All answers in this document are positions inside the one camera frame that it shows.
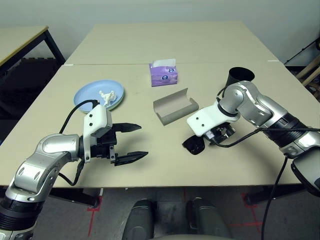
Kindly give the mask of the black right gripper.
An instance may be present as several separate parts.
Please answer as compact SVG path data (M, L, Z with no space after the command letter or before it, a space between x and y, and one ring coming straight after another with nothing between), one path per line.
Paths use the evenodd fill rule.
M228 122L225 122L216 127L213 127L211 130L209 130L204 134L204 137L208 141L210 141L212 145L216 145L227 140L234 133L235 133L235 129L231 126L231 124Z

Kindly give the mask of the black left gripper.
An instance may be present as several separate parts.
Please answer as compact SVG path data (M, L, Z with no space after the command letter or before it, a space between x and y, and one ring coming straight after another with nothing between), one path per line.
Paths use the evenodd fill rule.
M112 130L96 139L96 144L91 146L91 157L110 160L115 166L127 165L145 157L147 151L129 152L127 155L117 156L115 145L117 144L116 132L128 133L141 129L140 125L134 123L114 123Z

